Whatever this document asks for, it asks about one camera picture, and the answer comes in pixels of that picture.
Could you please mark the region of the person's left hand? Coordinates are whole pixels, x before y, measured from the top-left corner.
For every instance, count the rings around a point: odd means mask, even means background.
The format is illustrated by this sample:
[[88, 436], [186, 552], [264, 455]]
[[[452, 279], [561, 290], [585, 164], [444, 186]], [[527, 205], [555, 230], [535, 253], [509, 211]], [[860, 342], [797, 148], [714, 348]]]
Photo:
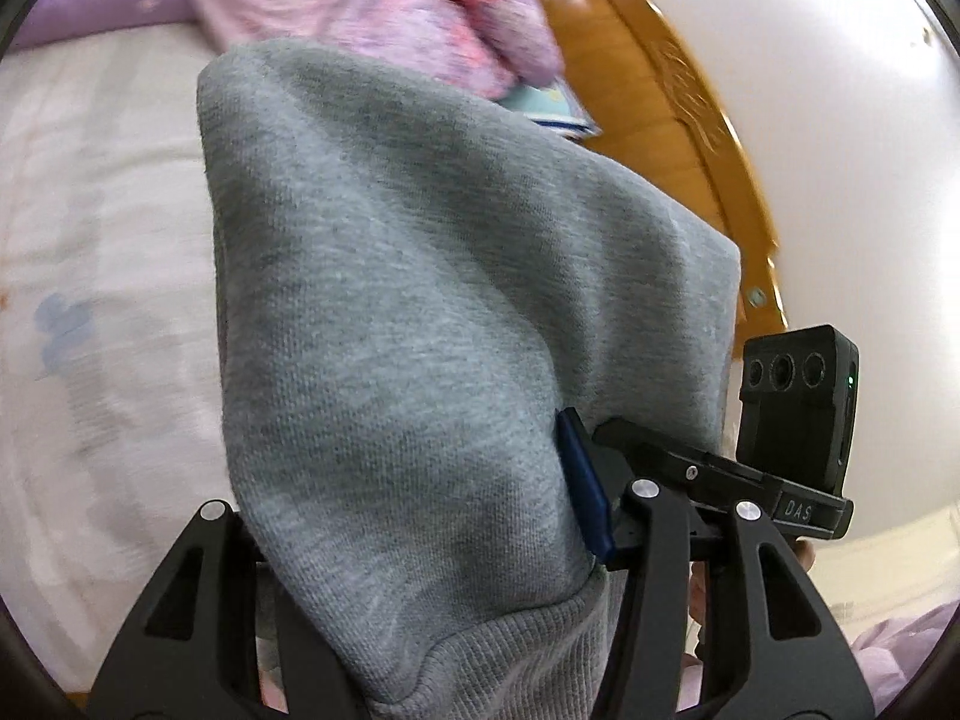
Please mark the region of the person's left hand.
[[[815, 548], [807, 539], [793, 539], [791, 550], [804, 572], [809, 572], [815, 564]], [[704, 562], [693, 562], [688, 583], [688, 616], [698, 626], [698, 639], [693, 656], [701, 660], [701, 642], [706, 632], [706, 613], [708, 613], [708, 574]]]

